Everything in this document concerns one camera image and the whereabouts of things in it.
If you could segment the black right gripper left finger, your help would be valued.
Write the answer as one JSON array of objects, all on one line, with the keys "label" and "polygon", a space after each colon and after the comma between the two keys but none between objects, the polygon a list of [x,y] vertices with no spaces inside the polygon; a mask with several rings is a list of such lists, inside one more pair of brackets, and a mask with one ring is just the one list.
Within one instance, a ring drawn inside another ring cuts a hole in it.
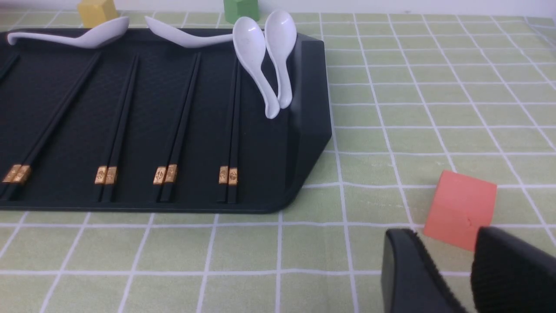
[{"label": "black right gripper left finger", "polygon": [[466,313],[411,229],[384,236],[381,290],[386,313]]}]

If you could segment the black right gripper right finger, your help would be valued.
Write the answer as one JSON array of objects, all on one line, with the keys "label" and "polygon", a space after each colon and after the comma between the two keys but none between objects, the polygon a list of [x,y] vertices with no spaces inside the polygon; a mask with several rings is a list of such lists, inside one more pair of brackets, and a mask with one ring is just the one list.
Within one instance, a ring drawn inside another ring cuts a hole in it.
[{"label": "black right gripper right finger", "polygon": [[479,313],[553,313],[555,257],[493,226],[479,229],[471,265]]}]

